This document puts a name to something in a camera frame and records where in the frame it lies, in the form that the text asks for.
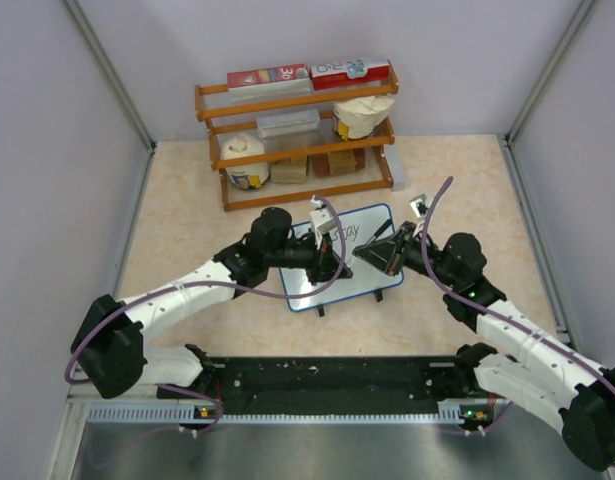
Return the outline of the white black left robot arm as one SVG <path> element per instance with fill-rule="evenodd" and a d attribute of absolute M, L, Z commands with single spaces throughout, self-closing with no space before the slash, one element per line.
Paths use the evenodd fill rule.
<path fill-rule="evenodd" d="M 192 396 L 207 394 L 214 374 L 205 354 L 194 345 L 153 347 L 152 337 L 244 293 L 262 295 L 260 286 L 272 268 L 303 271 L 318 293 L 352 277 L 345 251 L 336 251 L 331 238 L 340 218 L 324 198 L 312 202 L 310 228 L 302 235 L 296 234 L 288 211 L 268 207 L 240 240 L 189 274 L 142 295 L 95 299 L 70 347 L 66 380 L 77 384 L 73 369 L 80 367 L 85 382 L 104 399 L 136 385 L 169 384 Z"/>

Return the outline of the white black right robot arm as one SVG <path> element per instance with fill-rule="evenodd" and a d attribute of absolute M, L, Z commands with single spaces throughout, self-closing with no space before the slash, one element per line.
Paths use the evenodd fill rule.
<path fill-rule="evenodd" d="M 553 428 L 590 469 L 615 468 L 615 367 L 584 357 L 525 316 L 484 276 L 474 235 L 455 233 L 438 247 L 405 222 L 353 254 L 390 276 L 408 268 L 430 278 L 450 315 L 483 337 L 454 358 L 461 393 L 502 396 Z"/>

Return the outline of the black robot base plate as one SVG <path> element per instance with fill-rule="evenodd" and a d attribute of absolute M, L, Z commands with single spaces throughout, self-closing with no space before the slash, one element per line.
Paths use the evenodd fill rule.
<path fill-rule="evenodd" d="M 230 415 L 436 413 L 447 399 L 482 399 L 450 356 L 216 357 L 189 389 Z"/>

